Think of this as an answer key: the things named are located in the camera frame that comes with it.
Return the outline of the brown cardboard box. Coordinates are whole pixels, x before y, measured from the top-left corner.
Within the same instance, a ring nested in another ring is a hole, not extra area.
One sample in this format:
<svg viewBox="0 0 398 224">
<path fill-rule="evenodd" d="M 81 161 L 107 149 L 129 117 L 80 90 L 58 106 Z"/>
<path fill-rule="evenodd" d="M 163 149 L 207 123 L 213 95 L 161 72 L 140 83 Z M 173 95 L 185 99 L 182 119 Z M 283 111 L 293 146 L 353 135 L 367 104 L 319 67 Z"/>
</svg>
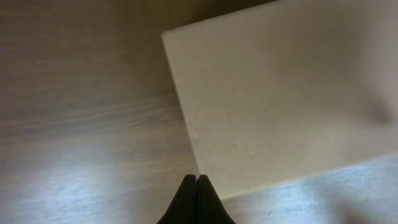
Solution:
<svg viewBox="0 0 398 224">
<path fill-rule="evenodd" d="M 276 1 L 164 32 L 222 198 L 397 152 L 397 1 Z"/>
</svg>

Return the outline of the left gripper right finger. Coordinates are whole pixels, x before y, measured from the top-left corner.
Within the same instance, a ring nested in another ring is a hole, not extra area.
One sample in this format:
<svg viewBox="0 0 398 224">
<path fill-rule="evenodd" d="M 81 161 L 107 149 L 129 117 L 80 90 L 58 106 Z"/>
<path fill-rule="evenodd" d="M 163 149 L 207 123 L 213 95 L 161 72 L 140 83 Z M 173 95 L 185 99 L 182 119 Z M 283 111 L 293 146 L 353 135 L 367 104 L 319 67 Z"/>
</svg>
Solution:
<svg viewBox="0 0 398 224">
<path fill-rule="evenodd" d="M 207 175 L 197 180 L 196 203 L 197 224 L 235 224 Z"/>
</svg>

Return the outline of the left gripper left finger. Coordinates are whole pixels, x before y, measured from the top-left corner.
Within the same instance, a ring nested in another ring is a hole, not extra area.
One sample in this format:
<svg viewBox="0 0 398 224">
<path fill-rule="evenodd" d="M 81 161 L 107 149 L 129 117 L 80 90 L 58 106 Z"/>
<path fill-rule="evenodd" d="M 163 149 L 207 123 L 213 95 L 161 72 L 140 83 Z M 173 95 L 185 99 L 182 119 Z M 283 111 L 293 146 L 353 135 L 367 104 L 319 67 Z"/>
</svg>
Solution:
<svg viewBox="0 0 398 224">
<path fill-rule="evenodd" d="M 197 178 L 187 174 L 158 224 L 194 224 Z"/>
</svg>

